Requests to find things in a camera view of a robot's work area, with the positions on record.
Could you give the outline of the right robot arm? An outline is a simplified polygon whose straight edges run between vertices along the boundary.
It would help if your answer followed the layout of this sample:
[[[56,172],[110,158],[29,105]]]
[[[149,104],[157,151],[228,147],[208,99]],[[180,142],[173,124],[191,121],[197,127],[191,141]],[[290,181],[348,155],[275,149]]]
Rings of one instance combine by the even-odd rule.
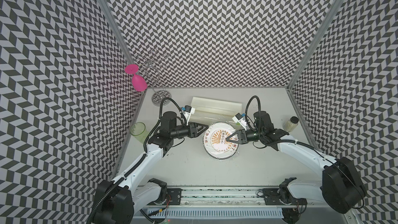
[[[328,204],[341,214],[364,207],[366,187],[352,160],[328,156],[298,141],[286,130],[275,128],[265,111],[256,112],[254,120],[255,123],[250,125],[245,114],[236,114],[233,121],[242,129],[230,134],[226,140],[239,145],[259,141],[265,147],[296,159],[319,177],[310,181],[286,178],[276,192],[281,204],[290,205],[299,199],[315,200]]]

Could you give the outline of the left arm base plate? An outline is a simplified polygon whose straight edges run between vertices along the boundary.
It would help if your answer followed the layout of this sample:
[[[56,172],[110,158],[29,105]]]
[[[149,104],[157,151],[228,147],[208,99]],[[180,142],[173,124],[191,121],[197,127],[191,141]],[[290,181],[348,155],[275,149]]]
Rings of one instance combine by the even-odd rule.
[[[161,194],[160,200],[154,202],[155,205],[175,206],[181,204],[182,189],[181,188],[167,188],[165,194]]]

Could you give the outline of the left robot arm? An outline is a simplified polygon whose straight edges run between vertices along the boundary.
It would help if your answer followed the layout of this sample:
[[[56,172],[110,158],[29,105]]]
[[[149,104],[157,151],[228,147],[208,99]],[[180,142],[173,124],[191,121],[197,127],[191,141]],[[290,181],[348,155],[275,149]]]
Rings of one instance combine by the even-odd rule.
[[[141,156],[121,174],[98,185],[88,224],[129,224],[149,203],[166,201],[165,182],[153,178],[142,188],[139,184],[173,147],[174,139],[196,138],[209,128],[205,124],[188,122],[185,115],[180,117],[182,124],[178,125],[175,112],[161,114],[144,141]]]

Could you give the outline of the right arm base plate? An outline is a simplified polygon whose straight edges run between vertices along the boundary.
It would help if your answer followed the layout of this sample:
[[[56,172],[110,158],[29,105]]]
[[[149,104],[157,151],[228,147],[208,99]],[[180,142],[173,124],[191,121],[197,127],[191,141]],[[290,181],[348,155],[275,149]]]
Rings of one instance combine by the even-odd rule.
[[[308,204],[306,199],[294,198],[288,192],[281,192],[279,188],[263,188],[261,193],[265,205],[306,206]]]

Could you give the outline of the cream plastic wrap dispenser box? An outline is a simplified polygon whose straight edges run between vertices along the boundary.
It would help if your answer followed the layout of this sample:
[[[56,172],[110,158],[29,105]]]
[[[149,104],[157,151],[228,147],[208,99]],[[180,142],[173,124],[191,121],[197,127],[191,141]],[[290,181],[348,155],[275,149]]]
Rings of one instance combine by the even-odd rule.
[[[190,122],[211,125],[215,122],[227,122],[235,125],[233,117],[242,112],[242,103],[193,97],[190,104],[195,109]]]

